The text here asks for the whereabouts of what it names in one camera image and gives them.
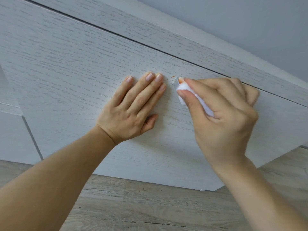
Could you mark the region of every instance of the person's left arm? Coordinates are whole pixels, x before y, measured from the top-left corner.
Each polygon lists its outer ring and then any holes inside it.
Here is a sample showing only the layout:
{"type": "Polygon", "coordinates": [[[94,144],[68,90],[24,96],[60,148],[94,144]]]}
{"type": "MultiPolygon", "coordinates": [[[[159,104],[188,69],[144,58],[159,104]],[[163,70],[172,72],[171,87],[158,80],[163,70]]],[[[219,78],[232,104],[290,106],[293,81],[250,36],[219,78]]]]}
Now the person's left arm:
{"type": "Polygon", "coordinates": [[[162,75],[127,77],[85,136],[52,154],[0,189],[2,230],[59,230],[83,186],[119,143],[154,127],[148,116],[163,95],[162,75]]]}

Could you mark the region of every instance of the hand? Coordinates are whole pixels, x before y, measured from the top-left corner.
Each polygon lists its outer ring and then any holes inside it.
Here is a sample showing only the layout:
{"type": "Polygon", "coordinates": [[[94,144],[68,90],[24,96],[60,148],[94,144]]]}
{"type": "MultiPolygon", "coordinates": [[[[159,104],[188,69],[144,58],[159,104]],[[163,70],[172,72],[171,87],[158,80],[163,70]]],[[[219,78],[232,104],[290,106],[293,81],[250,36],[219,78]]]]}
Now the hand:
{"type": "Polygon", "coordinates": [[[252,108],[259,91],[244,85],[239,79],[186,78],[214,117],[207,116],[198,99],[187,90],[178,90],[189,108],[196,141],[214,170],[239,166],[246,161],[245,151],[258,113],[252,108]]]}
{"type": "Polygon", "coordinates": [[[96,122],[116,145],[154,127],[158,115],[148,115],[166,90],[163,76],[152,72],[132,84],[133,77],[126,77],[96,122]]]}

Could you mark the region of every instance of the wooden floor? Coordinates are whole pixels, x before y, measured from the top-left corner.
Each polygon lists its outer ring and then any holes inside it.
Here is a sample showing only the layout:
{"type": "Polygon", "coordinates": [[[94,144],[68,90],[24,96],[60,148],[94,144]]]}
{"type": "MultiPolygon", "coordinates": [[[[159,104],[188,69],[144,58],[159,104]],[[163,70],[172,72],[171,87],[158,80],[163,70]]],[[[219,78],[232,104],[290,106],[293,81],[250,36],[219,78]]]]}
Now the wooden floor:
{"type": "MultiPolygon", "coordinates": [[[[31,165],[0,161],[0,186],[31,165]]],[[[297,148],[260,168],[308,216],[308,150],[297,148]]],[[[66,230],[251,230],[226,187],[196,191],[92,175],[66,230]]]]}

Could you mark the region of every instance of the person's left hand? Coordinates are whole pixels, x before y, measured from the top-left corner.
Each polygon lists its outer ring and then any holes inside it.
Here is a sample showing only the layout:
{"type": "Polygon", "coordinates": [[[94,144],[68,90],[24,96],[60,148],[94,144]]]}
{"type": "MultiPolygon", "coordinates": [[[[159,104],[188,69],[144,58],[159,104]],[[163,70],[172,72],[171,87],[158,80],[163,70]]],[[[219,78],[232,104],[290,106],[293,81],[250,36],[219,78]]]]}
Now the person's left hand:
{"type": "Polygon", "coordinates": [[[96,122],[116,145],[154,127],[158,115],[148,115],[166,90],[163,76],[152,72],[132,84],[133,77],[126,77],[96,122]]]}

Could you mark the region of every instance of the skin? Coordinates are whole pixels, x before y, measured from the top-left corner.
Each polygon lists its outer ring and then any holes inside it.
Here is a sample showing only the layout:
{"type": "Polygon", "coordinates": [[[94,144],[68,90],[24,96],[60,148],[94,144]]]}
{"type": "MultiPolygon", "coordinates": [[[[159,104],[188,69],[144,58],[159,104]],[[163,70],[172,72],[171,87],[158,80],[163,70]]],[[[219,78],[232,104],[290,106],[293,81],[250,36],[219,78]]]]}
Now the skin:
{"type": "MultiPolygon", "coordinates": [[[[254,230],[308,230],[305,218],[275,192],[245,157],[258,119],[252,108],[258,90],[238,79],[185,81],[215,115],[207,116],[189,91],[178,91],[191,113],[196,141],[254,230]]],[[[154,127],[158,115],[149,113],[166,89],[162,76],[147,73],[136,85],[132,84],[132,77],[123,81],[95,127],[85,136],[0,189],[3,230],[59,230],[105,156],[117,144],[154,127]]]]}

